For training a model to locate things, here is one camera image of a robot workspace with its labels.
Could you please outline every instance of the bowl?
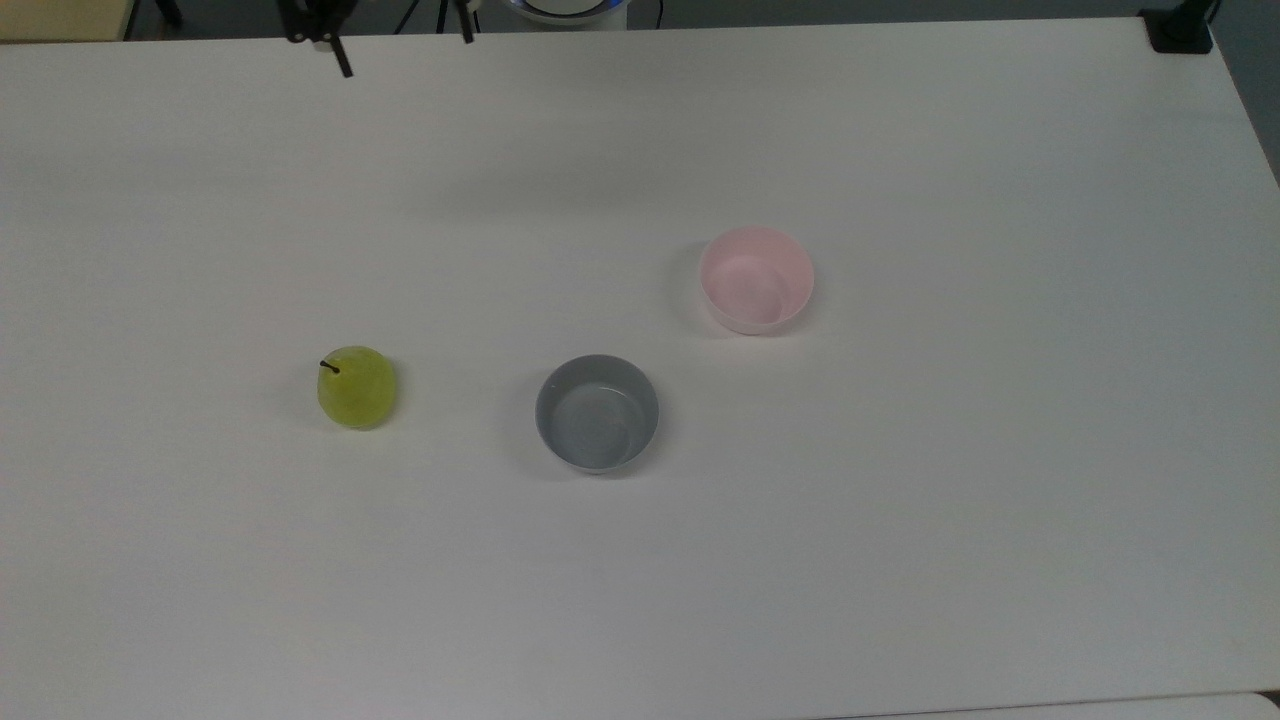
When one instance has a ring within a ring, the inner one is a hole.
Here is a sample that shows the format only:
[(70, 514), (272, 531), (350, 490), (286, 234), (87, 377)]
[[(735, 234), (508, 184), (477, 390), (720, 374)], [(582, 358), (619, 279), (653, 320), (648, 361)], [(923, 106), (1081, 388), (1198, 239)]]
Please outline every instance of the bowl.
[(712, 315), (742, 334), (778, 329), (813, 295), (813, 261), (791, 236), (762, 225), (736, 228), (703, 251), (698, 274)]
[(584, 355), (552, 373), (538, 392), (538, 433), (561, 460), (608, 473), (649, 445), (658, 395), (639, 368), (612, 355)]

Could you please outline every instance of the white table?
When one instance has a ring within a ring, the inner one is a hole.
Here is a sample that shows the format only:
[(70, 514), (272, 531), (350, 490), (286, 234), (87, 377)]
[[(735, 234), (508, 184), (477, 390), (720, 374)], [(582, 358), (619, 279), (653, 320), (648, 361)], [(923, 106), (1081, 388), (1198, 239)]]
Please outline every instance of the white table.
[[(0, 702), (774, 720), (1280, 687), (1280, 192), (1137, 19), (0, 47)], [(776, 338), (701, 245), (809, 247)], [(317, 360), (402, 373), (367, 433)], [(613, 479), (534, 395), (635, 361)]]

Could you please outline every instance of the floor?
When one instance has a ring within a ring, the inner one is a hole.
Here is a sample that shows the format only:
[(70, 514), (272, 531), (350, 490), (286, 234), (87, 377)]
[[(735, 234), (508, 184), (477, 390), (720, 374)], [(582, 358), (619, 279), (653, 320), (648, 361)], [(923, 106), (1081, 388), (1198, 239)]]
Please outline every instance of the floor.
[[(186, 17), (168, 28), (154, 0), (137, 0), (129, 40), (187, 40), (282, 36), (275, 3), (257, 0), (177, 0)], [(1132, 17), (1142, 8), (1170, 8), (1175, 0), (662, 0), (663, 28), (883, 23), (1006, 18)], [(390, 35), (412, 0), (362, 0), (343, 27), (344, 35)], [(438, 4), (420, 1), (406, 33), (435, 31)], [(630, 29), (653, 28), (659, 0), (634, 0)], [(520, 18), (503, 0), (479, 10), (484, 32), (518, 32)], [(449, 15), (447, 32), (457, 32)], [(1224, 0), (1213, 22), (1217, 37), (1244, 99), (1271, 169), (1280, 178), (1280, 0)]]

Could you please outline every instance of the black clamp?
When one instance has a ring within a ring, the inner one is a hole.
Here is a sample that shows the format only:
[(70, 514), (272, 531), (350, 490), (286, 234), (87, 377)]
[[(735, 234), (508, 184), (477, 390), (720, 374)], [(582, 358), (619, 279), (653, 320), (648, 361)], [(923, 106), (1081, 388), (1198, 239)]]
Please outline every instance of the black clamp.
[[(289, 42), (328, 42), (333, 47), (333, 55), (342, 68), (342, 77), (351, 77), (351, 61), (342, 49), (342, 38), (338, 32), (342, 23), (351, 17), (356, 9), (357, 0), (303, 0), (306, 8), (300, 8), (296, 0), (276, 0), (280, 8), (280, 22), (284, 24), (284, 37)], [(466, 0), (453, 0), (453, 6), (458, 10), (462, 26), (462, 38), (466, 42), (475, 41), (471, 27), (471, 13), (467, 12)]]

